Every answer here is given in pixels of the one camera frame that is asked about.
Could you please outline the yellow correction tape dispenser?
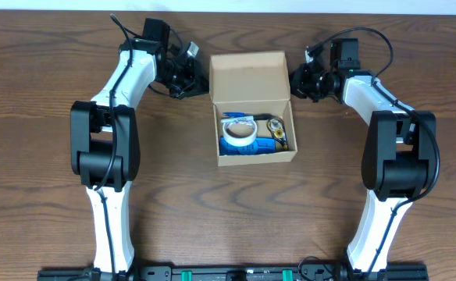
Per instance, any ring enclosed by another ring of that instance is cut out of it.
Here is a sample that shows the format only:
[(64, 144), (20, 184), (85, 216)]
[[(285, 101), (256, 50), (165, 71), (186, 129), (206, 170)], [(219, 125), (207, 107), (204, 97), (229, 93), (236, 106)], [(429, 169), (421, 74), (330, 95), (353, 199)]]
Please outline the yellow correction tape dispenser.
[(282, 146), (284, 151), (287, 151), (287, 135), (285, 132), (283, 120), (278, 117), (273, 117), (267, 121), (266, 126), (271, 133), (272, 138)]

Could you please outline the brown cardboard box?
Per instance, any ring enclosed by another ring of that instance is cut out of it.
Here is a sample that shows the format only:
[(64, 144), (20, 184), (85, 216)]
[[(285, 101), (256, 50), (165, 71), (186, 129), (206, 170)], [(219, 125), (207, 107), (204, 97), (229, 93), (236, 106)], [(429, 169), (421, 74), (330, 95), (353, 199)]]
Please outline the brown cardboard box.
[[(210, 96), (216, 128), (219, 166), (289, 162), (297, 154), (294, 118), (290, 103), (287, 60), (283, 51), (213, 55), (209, 71)], [(227, 112), (269, 114), (282, 120), (287, 149), (259, 155), (223, 155), (222, 119)]]

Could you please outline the white whiteboard marker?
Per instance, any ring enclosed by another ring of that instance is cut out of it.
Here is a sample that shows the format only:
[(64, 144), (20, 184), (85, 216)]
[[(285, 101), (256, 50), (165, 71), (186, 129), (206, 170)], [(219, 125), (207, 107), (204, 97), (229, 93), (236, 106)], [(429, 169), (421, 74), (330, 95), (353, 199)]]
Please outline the white whiteboard marker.
[(221, 123), (253, 123), (253, 116), (239, 116), (233, 118), (221, 119)]

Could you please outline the blue plastic case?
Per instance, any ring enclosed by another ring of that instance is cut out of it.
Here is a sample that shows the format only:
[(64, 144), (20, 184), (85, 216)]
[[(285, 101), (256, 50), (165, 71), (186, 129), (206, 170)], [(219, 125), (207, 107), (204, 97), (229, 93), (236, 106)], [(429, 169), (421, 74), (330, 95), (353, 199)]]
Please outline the blue plastic case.
[(276, 152), (276, 142), (272, 138), (245, 137), (219, 140), (220, 155), (263, 155)]

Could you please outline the white masking tape roll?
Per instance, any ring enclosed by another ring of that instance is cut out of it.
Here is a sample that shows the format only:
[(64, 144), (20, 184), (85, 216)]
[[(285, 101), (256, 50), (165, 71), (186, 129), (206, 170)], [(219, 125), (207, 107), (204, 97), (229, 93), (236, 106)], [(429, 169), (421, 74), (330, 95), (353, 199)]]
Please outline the white masking tape roll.
[[(249, 144), (252, 144), (257, 137), (258, 124), (255, 121), (253, 123), (222, 123), (222, 125), (224, 140), (234, 147), (248, 146)], [(234, 125), (249, 126), (252, 128), (252, 133), (246, 137), (236, 137), (228, 132), (228, 129)]]

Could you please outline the blue ballpoint pen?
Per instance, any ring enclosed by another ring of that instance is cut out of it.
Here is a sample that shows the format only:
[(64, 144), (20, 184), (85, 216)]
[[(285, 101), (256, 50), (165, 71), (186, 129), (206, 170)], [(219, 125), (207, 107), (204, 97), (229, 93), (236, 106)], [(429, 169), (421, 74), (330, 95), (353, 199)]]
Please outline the blue ballpoint pen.
[(223, 116), (227, 118), (240, 118), (240, 117), (245, 117), (249, 116), (250, 114), (244, 113), (244, 112), (224, 112)]

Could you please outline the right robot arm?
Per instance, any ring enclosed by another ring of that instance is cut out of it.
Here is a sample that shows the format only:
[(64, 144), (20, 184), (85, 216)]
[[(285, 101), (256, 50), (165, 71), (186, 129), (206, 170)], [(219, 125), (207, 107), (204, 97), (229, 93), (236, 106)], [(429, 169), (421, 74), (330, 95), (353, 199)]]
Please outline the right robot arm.
[(330, 65), (319, 61), (321, 45), (305, 51), (290, 75), (291, 93), (314, 102), (335, 98), (354, 109), (368, 126), (362, 156), (365, 207), (346, 249), (356, 278), (387, 271), (387, 253), (408, 209), (435, 186), (440, 173), (436, 117), (395, 98), (372, 71), (363, 69), (356, 38), (329, 39)]

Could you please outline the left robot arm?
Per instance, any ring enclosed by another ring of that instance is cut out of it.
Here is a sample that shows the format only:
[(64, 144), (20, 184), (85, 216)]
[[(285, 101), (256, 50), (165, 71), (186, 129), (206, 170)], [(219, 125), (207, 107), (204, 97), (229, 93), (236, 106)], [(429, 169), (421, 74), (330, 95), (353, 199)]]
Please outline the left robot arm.
[(94, 219), (93, 280), (129, 279), (134, 265), (129, 199), (141, 163), (136, 110), (145, 91), (158, 83), (178, 100), (209, 91), (194, 42), (170, 44), (173, 29), (160, 19), (147, 18), (136, 34), (111, 18), (125, 37), (118, 65), (91, 100), (75, 101), (70, 109), (71, 167)]

